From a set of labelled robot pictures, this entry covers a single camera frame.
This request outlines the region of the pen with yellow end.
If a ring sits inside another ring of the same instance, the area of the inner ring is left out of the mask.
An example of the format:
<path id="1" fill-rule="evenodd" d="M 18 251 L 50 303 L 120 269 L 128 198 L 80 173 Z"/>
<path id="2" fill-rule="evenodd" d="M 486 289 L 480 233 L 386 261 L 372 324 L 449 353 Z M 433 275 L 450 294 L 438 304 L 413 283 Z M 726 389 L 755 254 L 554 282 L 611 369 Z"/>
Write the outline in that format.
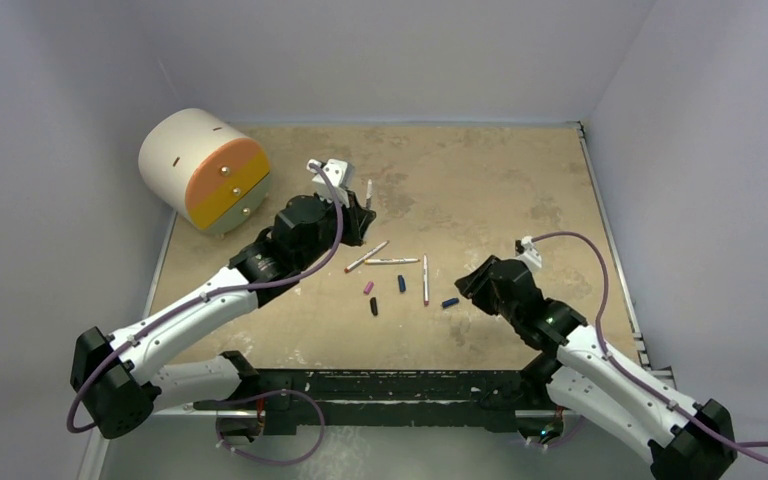
<path id="1" fill-rule="evenodd" d="M 366 192 L 364 199 L 364 208 L 370 210 L 372 208 L 372 198 L 374 193 L 374 183 L 372 179 L 367 180 Z"/>

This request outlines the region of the pen with magenta end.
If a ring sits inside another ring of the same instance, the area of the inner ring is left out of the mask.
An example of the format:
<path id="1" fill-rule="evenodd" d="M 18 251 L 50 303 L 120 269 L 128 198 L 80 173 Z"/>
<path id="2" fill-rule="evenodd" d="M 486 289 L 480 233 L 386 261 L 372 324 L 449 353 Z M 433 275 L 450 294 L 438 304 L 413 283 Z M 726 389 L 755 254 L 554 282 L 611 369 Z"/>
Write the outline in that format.
<path id="1" fill-rule="evenodd" d="M 422 264 L 423 306 L 427 307 L 430 304 L 430 269 L 427 254 L 423 254 Z"/>

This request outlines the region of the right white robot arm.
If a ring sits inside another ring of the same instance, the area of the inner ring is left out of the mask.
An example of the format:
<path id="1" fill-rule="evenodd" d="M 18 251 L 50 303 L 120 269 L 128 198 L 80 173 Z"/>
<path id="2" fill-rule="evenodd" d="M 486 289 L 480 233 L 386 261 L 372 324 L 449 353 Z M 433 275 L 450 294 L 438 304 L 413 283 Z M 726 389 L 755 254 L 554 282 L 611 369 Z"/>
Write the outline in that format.
<path id="1" fill-rule="evenodd" d="M 734 438 L 725 407 L 701 404 L 599 344 L 596 328 L 544 296 L 523 261 L 491 256 L 455 286 L 538 351 L 521 381 L 529 404 L 552 401 L 580 414 L 632 449 L 656 479 L 718 479 L 736 460 L 736 450 L 713 437 Z"/>

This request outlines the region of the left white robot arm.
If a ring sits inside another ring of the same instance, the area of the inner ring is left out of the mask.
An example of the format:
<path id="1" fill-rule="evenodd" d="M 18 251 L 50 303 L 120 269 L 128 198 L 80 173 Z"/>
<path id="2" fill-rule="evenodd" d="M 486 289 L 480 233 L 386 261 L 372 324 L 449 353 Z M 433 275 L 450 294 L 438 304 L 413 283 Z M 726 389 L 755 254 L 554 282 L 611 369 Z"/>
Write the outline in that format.
<path id="1" fill-rule="evenodd" d="M 324 267 L 340 245 L 359 247 L 377 213 L 353 191 L 337 203 L 319 194 L 291 198 L 254 241 L 213 277 L 149 318 L 105 334 L 92 327 L 75 342 L 70 384 L 76 393 L 67 429 L 78 408 L 106 439 L 141 425 L 170 390 L 162 368 L 226 323 L 264 307 Z"/>

